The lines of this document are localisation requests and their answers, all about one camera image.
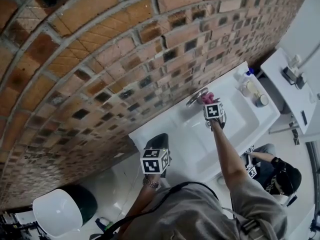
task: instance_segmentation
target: watch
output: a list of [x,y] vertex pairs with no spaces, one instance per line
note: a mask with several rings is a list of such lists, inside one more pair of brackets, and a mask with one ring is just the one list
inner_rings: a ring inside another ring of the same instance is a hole
[[144,177],[142,184],[144,186],[149,186],[150,188],[153,188],[153,189],[157,189],[159,186],[159,182],[151,181],[147,178],[147,176]]

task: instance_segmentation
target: soap bottle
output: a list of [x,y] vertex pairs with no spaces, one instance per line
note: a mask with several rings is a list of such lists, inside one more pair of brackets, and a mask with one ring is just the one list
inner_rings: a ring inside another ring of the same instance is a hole
[[247,85],[250,81],[251,75],[253,75],[254,70],[252,68],[249,68],[249,70],[245,73],[243,73],[238,81],[239,83],[239,90],[242,93],[243,96],[248,97],[250,96],[251,92],[247,88]]

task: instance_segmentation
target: white countertop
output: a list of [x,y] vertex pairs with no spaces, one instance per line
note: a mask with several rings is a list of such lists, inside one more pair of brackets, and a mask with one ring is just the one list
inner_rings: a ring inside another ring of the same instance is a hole
[[[316,108],[316,99],[308,83],[302,89],[298,89],[295,85],[290,85],[282,76],[282,70],[288,66],[287,58],[284,50],[279,48],[260,67],[282,95],[302,133],[305,134]],[[304,123],[302,110],[305,113],[307,125]]]

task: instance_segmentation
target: brick wall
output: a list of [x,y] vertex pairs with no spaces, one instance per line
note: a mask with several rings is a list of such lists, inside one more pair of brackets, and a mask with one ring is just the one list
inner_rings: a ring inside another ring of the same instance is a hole
[[270,51],[303,1],[0,0],[0,208],[135,153],[130,132]]

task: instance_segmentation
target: black cap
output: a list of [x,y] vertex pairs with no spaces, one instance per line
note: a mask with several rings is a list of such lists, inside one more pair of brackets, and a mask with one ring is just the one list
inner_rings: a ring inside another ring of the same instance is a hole
[[302,176],[297,168],[285,164],[285,169],[277,173],[276,181],[280,185],[285,196],[290,196],[297,191],[301,184]]

